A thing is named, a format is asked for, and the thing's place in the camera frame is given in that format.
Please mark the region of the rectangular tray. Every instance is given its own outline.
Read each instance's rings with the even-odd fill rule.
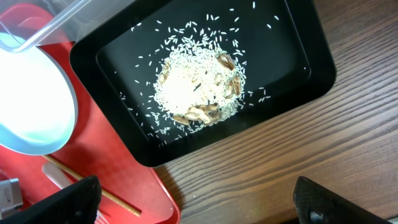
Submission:
[[[220,18],[213,21],[211,15]],[[197,23],[197,33],[189,27],[184,34],[174,31],[184,29],[189,21]],[[155,91],[146,82],[156,82],[155,68],[160,71],[159,62],[169,56],[169,51],[160,45],[174,34],[179,38],[193,35],[201,40],[199,30],[207,27],[227,32],[220,45],[231,55],[235,52],[234,39],[239,42],[238,48],[245,50],[239,56],[240,62],[248,62],[245,106],[226,121],[187,136],[171,119],[157,127],[153,117],[145,116],[149,114],[147,107],[164,113],[157,110],[153,99],[148,103],[148,96]],[[229,30],[231,27],[238,27],[239,31]],[[252,1],[241,0],[137,0],[76,43],[70,62],[131,154],[151,167],[317,99],[333,86],[336,78],[335,64],[312,0],[256,1],[254,9]],[[260,87],[270,98],[259,103],[264,97]],[[171,129],[166,135],[157,133],[159,138],[155,138],[150,135],[156,135],[151,126],[155,130],[166,126]]]

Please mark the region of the white bowl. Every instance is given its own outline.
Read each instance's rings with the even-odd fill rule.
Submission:
[[[24,41],[5,33],[0,39],[16,46]],[[37,47],[21,53],[0,49],[0,64],[0,145],[29,155],[59,150],[69,140],[78,114],[65,71]]]

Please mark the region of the plastic container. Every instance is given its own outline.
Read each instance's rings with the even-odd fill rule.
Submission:
[[[3,0],[0,4],[0,32],[7,32],[25,39],[13,47],[0,40],[0,48],[8,52],[21,52],[36,45],[55,44],[79,40],[114,16],[134,0]],[[34,16],[36,10],[46,10],[53,19],[43,21]],[[24,19],[10,20],[10,14]],[[41,29],[29,25],[40,24]]]

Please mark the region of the metal object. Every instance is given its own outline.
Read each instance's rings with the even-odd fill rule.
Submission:
[[[23,201],[18,179],[0,181],[0,220],[18,212]]]

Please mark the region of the red tray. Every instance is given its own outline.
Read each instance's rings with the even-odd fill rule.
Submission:
[[[29,4],[20,6],[24,9],[29,8]],[[46,11],[31,6],[36,17],[48,18]],[[64,42],[41,48],[68,74],[78,100],[79,115],[72,137],[61,150],[52,155],[82,176],[97,175],[104,189],[141,211],[141,216],[137,217],[103,197],[99,209],[110,223],[179,223],[180,210],[155,171],[140,165],[131,156],[73,73],[69,64],[72,43]],[[8,178],[20,180],[24,208],[59,190],[41,171],[42,165],[46,162],[40,156],[27,156],[0,146],[0,170]]]

